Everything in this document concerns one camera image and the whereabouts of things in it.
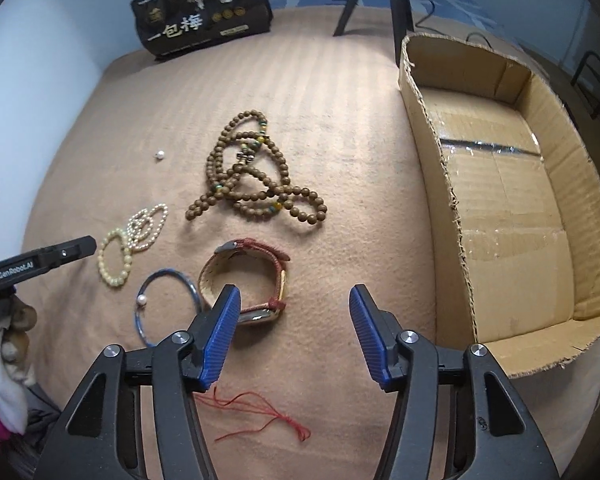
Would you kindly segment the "red strap wristwatch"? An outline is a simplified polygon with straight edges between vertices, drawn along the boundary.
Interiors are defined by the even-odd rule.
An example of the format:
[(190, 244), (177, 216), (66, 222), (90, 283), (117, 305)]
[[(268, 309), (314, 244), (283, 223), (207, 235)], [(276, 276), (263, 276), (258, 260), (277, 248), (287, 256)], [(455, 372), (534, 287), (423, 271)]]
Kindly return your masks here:
[(225, 284), (242, 288), (238, 323), (275, 322), (286, 309), (286, 281), (291, 258), (281, 249), (254, 238), (234, 238), (215, 248), (198, 276), (202, 304), (210, 309)]

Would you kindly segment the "red string jade pendant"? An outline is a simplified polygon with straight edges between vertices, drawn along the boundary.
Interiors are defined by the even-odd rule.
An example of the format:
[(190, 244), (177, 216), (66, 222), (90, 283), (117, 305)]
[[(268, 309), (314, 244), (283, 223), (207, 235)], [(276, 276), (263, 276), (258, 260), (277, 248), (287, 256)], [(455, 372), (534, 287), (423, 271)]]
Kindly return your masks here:
[(306, 442), (312, 436), (312, 431), (309, 427), (302, 425), (297, 419), (279, 411), (265, 396), (252, 390), (237, 393), (229, 398), (222, 398), (219, 395), (218, 387), (214, 386), (210, 393), (196, 392), (192, 394), (192, 397), (195, 401), (214, 410), (259, 415), (266, 418), (266, 422), (259, 428), (245, 428), (221, 434), (214, 439), (215, 442), (250, 436), (250, 434), (260, 434), (265, 429), (268, 429), (269, 426), (272, 426), (274, 422), (283, 422), (294, 430), (294, 434), (299, 442)]

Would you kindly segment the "blue bangle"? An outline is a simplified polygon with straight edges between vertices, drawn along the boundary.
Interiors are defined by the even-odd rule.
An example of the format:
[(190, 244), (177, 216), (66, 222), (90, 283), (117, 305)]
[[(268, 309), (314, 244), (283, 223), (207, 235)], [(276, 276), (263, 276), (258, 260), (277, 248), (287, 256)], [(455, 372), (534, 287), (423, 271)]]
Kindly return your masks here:
[(187, 294), (194, 316), (204, 310), (202, 298), (198, 292), (197, 286), (187, 274), (173, 268), (155, 270), (143, 280), (134, 300), (134, 326), (137, 336), (140, 338), (140, 342), (146, 348), (155, 347), (158, 340), (151, 336), (151, 332), (146, 330), (145, 322), (147, 320), (151, 321), (153, 318), (156, 318), (159, 314), (166, 311), (166, 307), (163, 304), (166, 300), (170, 299), (170, 295), (165, 295), (163, 290), (157, 290), (155, 292), (156, 283), (160, 281), (167, 281), (172, 285), (178, 283), (181, 286), (181, 289)]

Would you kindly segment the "cardboard box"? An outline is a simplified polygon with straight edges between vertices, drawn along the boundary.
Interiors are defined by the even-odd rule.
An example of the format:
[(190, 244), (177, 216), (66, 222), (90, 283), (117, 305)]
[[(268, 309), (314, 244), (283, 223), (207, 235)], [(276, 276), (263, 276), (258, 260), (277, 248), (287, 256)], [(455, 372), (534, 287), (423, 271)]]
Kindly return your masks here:
[(513, 378), (600, 339), (600, 176), (562, 101), (512, 56), (403, 40), (399, 86), (426, 186), (437, 341)]

